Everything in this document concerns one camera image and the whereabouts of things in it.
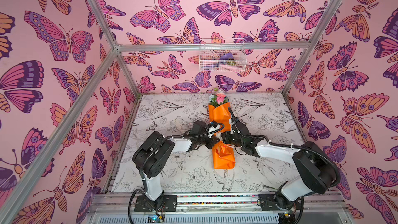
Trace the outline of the pink fake rose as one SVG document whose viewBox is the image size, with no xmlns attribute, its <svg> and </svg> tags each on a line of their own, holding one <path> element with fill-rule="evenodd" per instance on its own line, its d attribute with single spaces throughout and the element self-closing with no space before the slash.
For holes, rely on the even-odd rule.
<svg viewBox="0 0 398 224">
<path fill-rule="evenodd" d="M 223 91 L 222 89 L 216 88 L 215 96 L 216 96 L 215 103 L 217 106 L 230 102 L 230 99 L 227 97 L 225 91 Z"/>
</svg>

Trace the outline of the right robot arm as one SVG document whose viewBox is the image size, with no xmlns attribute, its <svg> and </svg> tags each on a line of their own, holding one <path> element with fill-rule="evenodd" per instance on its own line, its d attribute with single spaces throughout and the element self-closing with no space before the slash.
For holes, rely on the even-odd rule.
<svg viewBox="0 0 398 224">
<path fill-rule="evenodd" d="M 247 155 L 256 158 L 272 158 L 295 165 L 298 176 L 283 183 L 269 205 L 288 210 L 297 200 L 313 194 L 324 194 L 341 182 L 335 163 L 314 142 L 303 145 L 281 144 L 269 140 L 265 135 L 252 135 L 246 125 L 233 117 L 231 129 L 221 134 L 227 144 L 240 147 Z"/>
</svg>

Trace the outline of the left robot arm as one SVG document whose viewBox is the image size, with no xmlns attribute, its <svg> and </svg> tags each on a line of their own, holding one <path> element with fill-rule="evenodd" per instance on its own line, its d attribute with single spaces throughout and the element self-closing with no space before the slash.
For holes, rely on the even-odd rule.
<svg viewBox="0 0 398 224">
<path fill-rule="evenodd" d="M 153 131 L 132 158 L 144 185 L 145 198 L 156 202 L 163 197 L 160 174 L 171 154 L 193 151 L 209 144 L 212 136 L 224 128 L 225 125 L 222 123 L 213 121 L 206 124 L 196 121 L 191 129 L 180 135 L 164 136 L 158 131 Z"/>
</svg>

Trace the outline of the white fake flower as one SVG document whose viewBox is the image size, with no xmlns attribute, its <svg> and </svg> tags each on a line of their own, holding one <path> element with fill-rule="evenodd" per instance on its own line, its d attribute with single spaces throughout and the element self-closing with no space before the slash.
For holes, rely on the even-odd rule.
<svg viewBox="0 0 398 224">
<path fill-rule="evenodd" d="M 217 95 L 216 94 L 211 94 L 209 96 L 209 104 L 218 104 L 217 103 Z"/>
</svg>

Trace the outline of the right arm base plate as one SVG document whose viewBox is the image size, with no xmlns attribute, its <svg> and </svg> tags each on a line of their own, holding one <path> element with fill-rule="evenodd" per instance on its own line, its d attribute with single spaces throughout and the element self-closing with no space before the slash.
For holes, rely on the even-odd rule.
<svg viewBox="0 0 398 224">
<path fill-rule="evenodd" d="M 298 208 L 303 208 L 304 197 L 297 198 L 295 201 L 289 200 L 283 194 L 266 193 L 258 195 L 257 205 L 261 207 L 263 211 L 283 211 L 288 212 Z"/>
</svg>

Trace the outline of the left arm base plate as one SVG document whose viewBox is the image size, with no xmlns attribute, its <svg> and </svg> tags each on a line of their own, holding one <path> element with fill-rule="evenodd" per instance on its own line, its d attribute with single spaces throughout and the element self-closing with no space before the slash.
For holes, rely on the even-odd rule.
<svg viewBox="0 0 398 224">
<path fill-rule="evenodd" d="M 160 195 L 156 200 L 150 200 L 146 196 L 138 196 L 134 211 L 141 212 L 176 212 L 177 196 L 176 195 Z"/>
</svg>

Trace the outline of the orange wrapping paper sheet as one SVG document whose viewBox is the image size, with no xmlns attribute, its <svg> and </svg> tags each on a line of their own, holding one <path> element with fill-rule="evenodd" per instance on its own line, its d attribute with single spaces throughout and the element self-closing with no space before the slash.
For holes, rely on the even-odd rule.
<svg viewBox="0 0 398 224">
<path fill-rule="evenodd" d="M 222 134 L 231 133 L 231 114 L 228 110 L 230 103 L 224 103 L 218 107 L 214 107 L 208 104 L 209 120 L 211 122 L 217 122 L 224 124 L 224 129 L 220 132 L 213 134 L 212 138 L 217 138 L 219 141 L 213 146 L 212 159 L 213 168 L 216 170 L 232 170 L 235 168 L 235 155 L 234 149 L 231 145 L 227 145 L 225 141 L 227 138 L 223 138 Z"/>
</svg>

